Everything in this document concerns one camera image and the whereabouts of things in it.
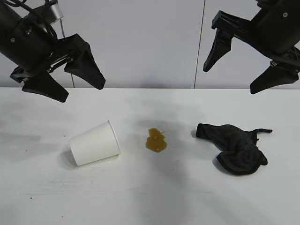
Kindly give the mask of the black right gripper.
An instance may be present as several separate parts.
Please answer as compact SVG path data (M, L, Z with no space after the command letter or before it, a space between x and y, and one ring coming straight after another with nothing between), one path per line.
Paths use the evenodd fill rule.
M203 71L208 72L231 51L233 38L250 45L273 65L250 84L251 94L295 83L300 68L300 51L295 46L300 41L300 2L259 0L257 5L260 10L251 20L218 11L212 20L216 35L203 65Z

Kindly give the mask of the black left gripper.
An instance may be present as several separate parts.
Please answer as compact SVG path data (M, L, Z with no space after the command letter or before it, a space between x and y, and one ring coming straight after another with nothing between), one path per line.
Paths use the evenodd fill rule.
M23 92L65 103L67 90L50 75L61 65L96 89L105 85L90 45L81 36L53 40L34 20L1 20L0 52L18 66L11 78L24 82Z

